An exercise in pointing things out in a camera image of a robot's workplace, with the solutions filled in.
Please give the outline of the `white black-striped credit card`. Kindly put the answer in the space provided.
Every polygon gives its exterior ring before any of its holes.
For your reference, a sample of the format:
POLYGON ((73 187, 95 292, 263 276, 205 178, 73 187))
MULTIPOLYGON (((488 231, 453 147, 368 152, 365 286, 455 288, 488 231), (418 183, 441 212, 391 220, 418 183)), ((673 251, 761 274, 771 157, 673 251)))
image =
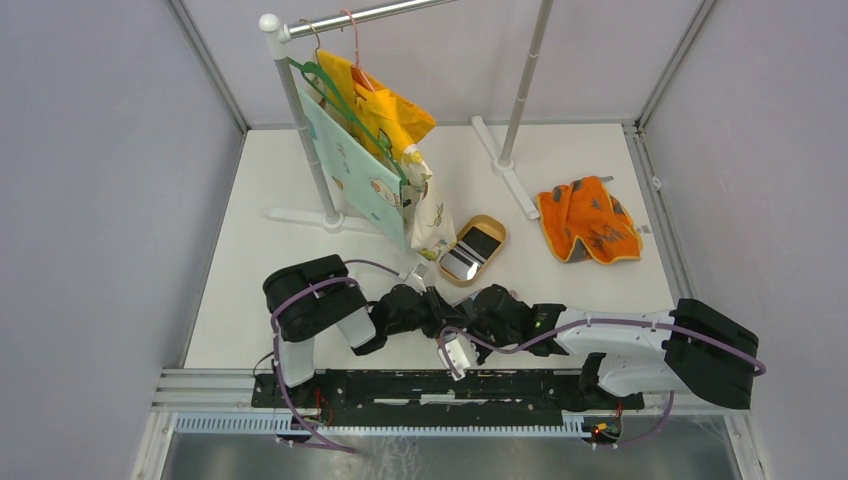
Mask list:
POLYGON ((458 281, 471 281, 485 263, 464 242, 457 242, 440 260, 441 268, 458 281))

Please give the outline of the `yellow oval tray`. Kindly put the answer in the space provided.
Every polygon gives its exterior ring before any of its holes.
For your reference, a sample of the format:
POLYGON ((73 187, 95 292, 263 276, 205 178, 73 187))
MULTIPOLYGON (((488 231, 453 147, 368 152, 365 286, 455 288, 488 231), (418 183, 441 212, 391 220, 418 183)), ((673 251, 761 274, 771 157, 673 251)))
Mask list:
POLYGON ((457 287, 468 287, 482 275, 508 239, 506 227, 489 215, 473 216, 457 242, 439 260, 439 272, 457 287))

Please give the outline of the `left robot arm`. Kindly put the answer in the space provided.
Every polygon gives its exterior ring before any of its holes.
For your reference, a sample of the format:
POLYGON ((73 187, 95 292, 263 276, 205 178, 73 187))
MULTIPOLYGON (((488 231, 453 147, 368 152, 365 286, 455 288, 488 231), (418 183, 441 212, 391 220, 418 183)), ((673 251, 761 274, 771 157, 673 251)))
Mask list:
POLYGON ((337 329, 357 356, 385 346, 388 337, 419 331, 436 338, 446 327, 463 328, 472 317, 449 304, 423 277, 420 264, 407 275, 364 259, 343 260, 332 254, 282 268, 270 274, 262 292, 271 314, 275 392, 290 407, 306 405, 314 394, 315 338, 337 329), (364 264, 395 275, 400 282, 376 301, 365 293, 349 271, 364 264))

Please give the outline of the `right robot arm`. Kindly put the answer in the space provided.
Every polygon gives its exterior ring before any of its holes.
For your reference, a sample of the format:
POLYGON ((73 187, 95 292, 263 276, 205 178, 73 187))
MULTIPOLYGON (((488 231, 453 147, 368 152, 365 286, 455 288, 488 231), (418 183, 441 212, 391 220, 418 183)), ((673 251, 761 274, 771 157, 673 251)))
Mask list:
POLYGON ((766 372, 759 338, 692 298, 647 313, 582 310, 557 303, 528 305, 500 285, 457 307, 448 326, 477 348, 477 363, 494 352, 538 357, 583 356, 580 400, 602 408, 615 397, 690 392, 710 404, 746 410, 756 378, 766 372))

